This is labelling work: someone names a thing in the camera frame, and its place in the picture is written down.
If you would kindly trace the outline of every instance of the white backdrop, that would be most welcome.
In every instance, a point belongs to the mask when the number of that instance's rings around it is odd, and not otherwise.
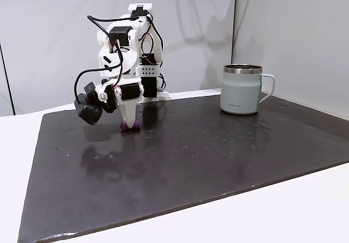
[[[230,62],[234,0],[0,0],[0,40],[16,113],[74,102],[78,73],[98,68],[97,27],[86,16],[120,17],[151,2],[164,40],[167,91],[220,87]],[[84,75],[78,92],[99,73]]]
[[[349,119],[348,6],[349,0],[237,0],[233,61],[263,65],[276,77],[276,96]],[[266,80],[263,90],[270,89]]]

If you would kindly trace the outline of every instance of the white robot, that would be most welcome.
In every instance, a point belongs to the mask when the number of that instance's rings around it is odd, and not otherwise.
[[[91,125],[97,123],[103,110],[112,113],[119,106],[124,120],[122,130],[139,127],[139,121],[135,121],[138,102],[169,99],[160,73],[163,40],[153,23],[152,4],[131,4],[128,10],[129,14],[119,19],[87,16],[101,29],[97,32],[97,41],[103,46],[98,54],[100,69],[85,70],[78,75],[74,104],[78,115]],[[97,22],[112,23],[106,30]],[[151,45],[148,53],[143,50],[144,42]],[[102,83],[95,86],[91,82],[85,86],[86,94],[77,95],[79,78],[91,71],[100,71]]]

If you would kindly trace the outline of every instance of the light blue mug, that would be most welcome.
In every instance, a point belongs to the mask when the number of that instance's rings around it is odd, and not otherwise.
[[[273,79],[272,92],[261,99],[262,77]],[[220,107],[233,114],[253,114],[258,105],[274,93],[275,77],[263,74],[262,67],[248,64],[230,64],[224,66],[220,95]]]

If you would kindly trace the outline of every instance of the black wire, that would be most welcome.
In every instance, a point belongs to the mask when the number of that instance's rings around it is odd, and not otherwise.
[[[151,36],[149,33],[146,33],[145,35],[149,35],[149,37],[151,38],[152,40],[152,47],[151,47],[151,50],[149,51],[149,53],[146,55],[144,53],[144,49],[143,49],[143,43],[144,43],[144,40],[146,39],[146,37],[144,36],[143,40],[142,40],[142,43],[141,43],[141,50],[144,54],[144,56],[142,56],[142,58],[148,58],[151,54],[152,54],[152,51],[153,51],[153,48],[154,48],[154,39],[153,39],[153,36]]]
[[[110,22],[110,21],[119,21],[119,20],[130,20],[131,18],[122,18],[122,19],[110,19],[110,20],[102,20],[102,19],[97,19],[95,17],[92,17],[90,15],[87,15],[87,18],[93,23],[95,24],[98,28],[100,28],[106,35],[107,37],[109,38],[109,42],[111,45],[114,45],[115,48],[116,48],[116,51],[118,52],[118,55],[119,55],[119,64],[115,65],[115,66],[112,66],[112,67],[109,67],[109,68],[99,68],[99,69],[89,69],[89,70],[84,70],[82,71],[76,78],[75,80],[75,83],[74,83],[74,95],[75,95],[75,98],[76,98],[76,101],[77,103],[80,103],[79,101],[79,98],[77,96],[77,91],[76,91],[76,87],[77,87],[77,83],[79,82],[79,79],[80,77],[85,74],[85,73],[88,73],[88,72],[97,72],[97,71],[105,71],[105,70],[113,70],[113,69],[116,69],[118,67],[120,67],[124,61],[124,58],[122,56],[122,52],[119,48],[119,45],[115,43],[115,41],[110,37],[109,33],[106,31],[105,28],[103,28],[100,24],[97,23],[97,21],[101,21],[101,22]],[[119,77],[122,76],[122,69],[120,70],[120,74],[119,74]]]
[[[164,76],[160,73],[160,78],[162,79],[162,84],[161,84],[161,88],[162,90],[161,91],[164,91],[164,89],[166,88],[166,81],[165,81],[165,78]]]
[[[120,18],[120,19],[98,19],[98,18],[95,18],[95,17],[92,17],[90,15],[87,15],[87,18],[93,23],[95,24],[98,28],[100,28],[106,35],[107,37],[109,38],[109,42],[111,45],[114,45],[114,47],[116,48],[116,51],[118,52],[118,55],[119,55],[119,60],[120,60],[120,63],[118,65],[115,65],[115,66],[112,66],[112,67],[109,67],[109,68],[99,68],[99,69],[89,69],[89,70],[84,70],[82,71],[76,78],[75,80],[75,83],[74,83],[74,94],[75,94],[75,98],[76,98],[76,101],[78,103],[80,103],[79,101],[79,98],[77,96],[77,91],[76,91],[76,87],[77,87],[77,83],[80,79],[80,77],[85,74],[85,73],[88,73],[88,72],[98,72],[98,71],[105,71],[105,70],[113,70],[113,69],[116,69],[118,67],[120,67],[123,63],[123,56],[122,56],[122,52],[120,50],[120,47],[118,46],[118,44],[116,44],[114,42],[114,40],[111,38],[111,36],[109,35],[109,33],[106,31],[105,28],[103,28],[100,24],[97,23],[97,21],[99,22],[114,22],[114,21],[127,21],[127,20],[137,20],[140,16],[135,16],[135,17],[127,17],[127,18]],[[151,29],[151,26],[153,26],[154,28],[154,31],[156,32],[156,34],[158,35],[159,39],[160,39],[160,42],[161,42],[161,49],[163,50],[164,49],[164,42],[163,42],[163,39],[162,37],[160,36],[158,30],[156,29],[156,27],[154,26],[154,23],[153,23],[153,19],[150,18],[149,16],[146,16],[146,19],[148,20],[148,22],[150,23],[149,25],[149,28],[147,30],[146,33],[148,33]],[[120,69],[120,74],[119,74],[119,79],[121,78],[122,76],[122,68]]]

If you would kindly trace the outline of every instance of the dark table mat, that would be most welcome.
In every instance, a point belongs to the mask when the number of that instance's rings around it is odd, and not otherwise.
[[[219,102],[139,104],[141,129],[127,132],[119,111],[95,126],[75,111],[44,115],[19,242],[89,234],[349,160],[349,121],[275,97],[251,116]]]

